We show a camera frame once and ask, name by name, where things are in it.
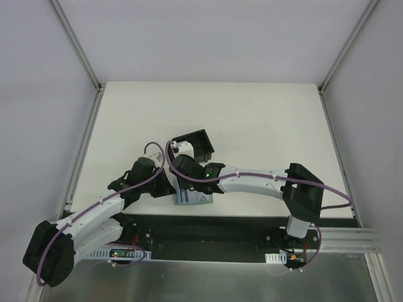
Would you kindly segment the black plastic card box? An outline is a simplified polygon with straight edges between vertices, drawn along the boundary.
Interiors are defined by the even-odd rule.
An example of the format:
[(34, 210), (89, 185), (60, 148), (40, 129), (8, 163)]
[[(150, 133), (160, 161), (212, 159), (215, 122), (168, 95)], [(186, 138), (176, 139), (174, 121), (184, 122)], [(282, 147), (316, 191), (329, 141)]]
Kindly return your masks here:
[(174, 137), (171, 141), (190, 142), (194, 148), (193, 159), (195, 159), (196, 163), (207, 163), (215, 152), (205, 129)]

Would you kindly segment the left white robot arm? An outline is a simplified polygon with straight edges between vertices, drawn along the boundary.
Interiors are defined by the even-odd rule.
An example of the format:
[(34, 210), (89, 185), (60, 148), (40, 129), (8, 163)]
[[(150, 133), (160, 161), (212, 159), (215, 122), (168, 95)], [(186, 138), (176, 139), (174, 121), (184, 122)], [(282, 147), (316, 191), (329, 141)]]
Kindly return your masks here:
[(160, 152), (145, 154), (91, 206), (53, 223), (39, 223), (23, 256), (23, 264), (35, 273), (37, 284), (55, 287), (92, 251), (112, 242), (132, 243), (133, 222), (123, 211), (165, 178), (164, 163)]

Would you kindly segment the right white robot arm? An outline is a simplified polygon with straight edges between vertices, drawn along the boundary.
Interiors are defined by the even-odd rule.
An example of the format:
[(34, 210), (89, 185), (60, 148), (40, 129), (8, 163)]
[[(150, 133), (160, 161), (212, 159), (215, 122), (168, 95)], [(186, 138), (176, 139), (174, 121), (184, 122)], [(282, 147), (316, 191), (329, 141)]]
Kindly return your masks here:
[(301, 164), (266, 172), (223, 163), (202, 166), (189, 155), (179, 155), (168, 164), (170, 172), (188, 189), (204, 194), (258, 194), (284, 201), (290, 216), (283, 240), (290, 248), (302, 245), (309, 227), (320, 218), (324, 183)]

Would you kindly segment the green leather card holder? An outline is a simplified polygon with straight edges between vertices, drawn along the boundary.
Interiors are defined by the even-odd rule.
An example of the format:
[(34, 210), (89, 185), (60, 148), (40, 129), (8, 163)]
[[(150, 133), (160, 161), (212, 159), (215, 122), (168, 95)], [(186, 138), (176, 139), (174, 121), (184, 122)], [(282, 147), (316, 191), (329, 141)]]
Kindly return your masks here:
[(203, 204), (212, 204), (213, 203), (213, 196), (212, 195), (207, 195), (198, 191), (193, 191), (194, 193), (194, 203), (190, 205), (203, 205)]

